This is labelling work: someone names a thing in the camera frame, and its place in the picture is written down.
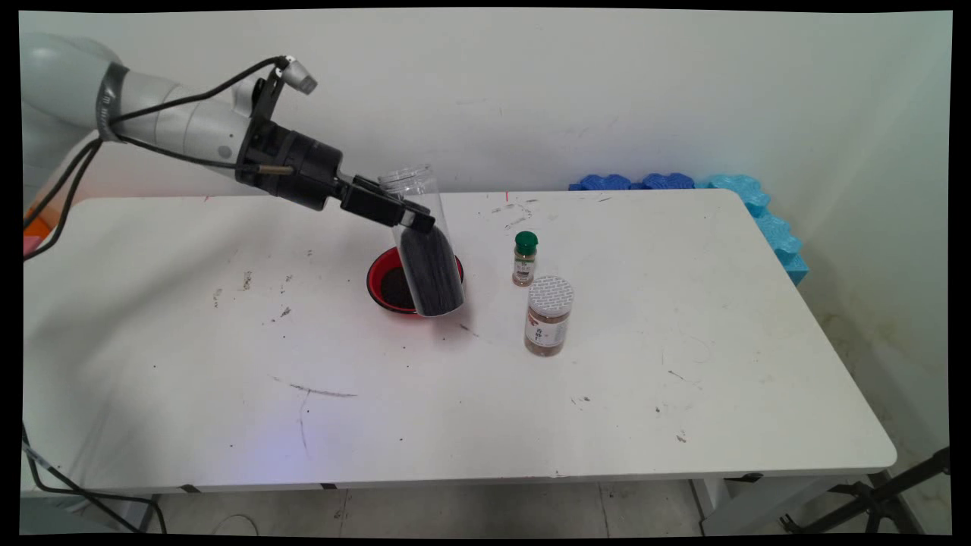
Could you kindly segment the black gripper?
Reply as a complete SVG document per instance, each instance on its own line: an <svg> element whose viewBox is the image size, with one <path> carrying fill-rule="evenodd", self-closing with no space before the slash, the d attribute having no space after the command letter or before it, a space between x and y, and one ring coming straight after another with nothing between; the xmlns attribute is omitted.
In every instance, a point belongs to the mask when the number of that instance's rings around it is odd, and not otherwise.
<svg viewBox="0 0 971 546"><path fill-rule="evenodd" d="M322 211L329 198L341 208L385 227L428 233L435 225L430 210L392 196L381 184L354 175L343 184L338 169L343 152L270 120L252 121L238 155L238 183L308 209Z"/></svg>

